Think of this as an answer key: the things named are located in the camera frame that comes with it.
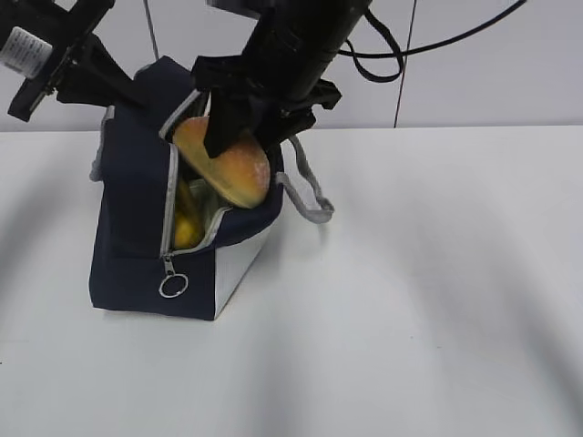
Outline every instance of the white panel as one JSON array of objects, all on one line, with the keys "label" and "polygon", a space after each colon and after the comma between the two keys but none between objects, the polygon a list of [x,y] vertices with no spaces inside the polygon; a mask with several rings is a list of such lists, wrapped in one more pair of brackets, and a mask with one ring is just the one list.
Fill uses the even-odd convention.
[{"label": "white panel", "polygon": [[[508,0],[419,0],[413,45],[457,35]],[[483,34],[412,56],[399,126],[583,123],[583,2],[533,0]]]},{"label": "white panel", "polygon": [[[70,8],[73,0],[58,2]],[[120,0],[107,13],[96,30],[109,53],[133,74],[144,64],[152,62],[148,25],[141,0]],[[0,69],[0,130],[97,130],[104,109],[82,105],[63,105],[54,96],[47,97],[33,114],[30,123],[7,115],[24,78],[7,68]]]},{"label": "white panel", "polygon": [[225,308],[230,296],[259,255],[261,248],[270,236],[272,226],[259,234],[246,239],[241,244],[219,248],[215,254],[215,318]]},{"label": "white panel", "polygon": [[[191,67],[196,56],[237,55],[255,25],[253,20],[206,6],[202,0],[150,0],[162,53]],[[387,22],[395,37],[407,40],[413,0],[377,0],[374,12]],[[361,51],[387,51],[383,39],[363,20],[351,37]],[[378,74],[395,70],[394,62],[377,61]],[[316,109],[320,127],[392,127],[399,83],[371,84],[356,71],[352,60],[336,59],[325,77],[341,89],[344,98],[332,112]]]}]

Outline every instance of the banana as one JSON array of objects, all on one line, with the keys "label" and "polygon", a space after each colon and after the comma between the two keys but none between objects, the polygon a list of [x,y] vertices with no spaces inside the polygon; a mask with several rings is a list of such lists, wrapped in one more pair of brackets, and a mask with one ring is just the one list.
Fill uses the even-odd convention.
[{"label": "banana", "polygon": [[174,249],[193,249],[204,239],[202,211],[182,178],[176,193],[174,229]]}]

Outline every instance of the sticker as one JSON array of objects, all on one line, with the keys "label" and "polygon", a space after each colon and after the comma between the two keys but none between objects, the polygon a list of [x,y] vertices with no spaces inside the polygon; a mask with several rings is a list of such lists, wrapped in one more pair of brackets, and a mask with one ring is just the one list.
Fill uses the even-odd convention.
[{"label": "sticker", "polygon": [[50,44],[21,27],[15,27],[0,51],[0,63],[28,79],[34,79],[52,52]]}]

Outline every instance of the bun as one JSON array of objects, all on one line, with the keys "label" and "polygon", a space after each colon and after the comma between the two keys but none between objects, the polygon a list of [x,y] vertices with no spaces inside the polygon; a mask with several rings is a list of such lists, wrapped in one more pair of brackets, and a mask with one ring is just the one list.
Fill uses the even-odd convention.
[{"label": "bun", "polygon": [[212,185],[220,196],[240,208],[258,207],[269,191],[270,162],[259,142],[249,132],[217,158],[204,147],[209,119],[189,118],[174,132],[173,141],[187,162]]}]

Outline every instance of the navy blue bag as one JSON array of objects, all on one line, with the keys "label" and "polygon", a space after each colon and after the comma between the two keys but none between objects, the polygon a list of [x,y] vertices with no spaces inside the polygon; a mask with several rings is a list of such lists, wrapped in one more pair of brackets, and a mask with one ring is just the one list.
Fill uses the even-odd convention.
[{"label": "navy blue bag", "polygon": [[283,173],[279,147],[271,150],[271,189],[264,203],[244,210],[222,205],[195,249],[173,251],[174,202],[179,173],[191,171],[159,131],[196,91],[189,71],[167,57],[138,72],[150,105],[107,110],[94,180],[104,183],[89,289],[93,305],[215,320],[265,243],[281,214],[285,188],[299,211],[325,222],[333,208],[292,138],[301,173],[324,210],[304,207]]}]

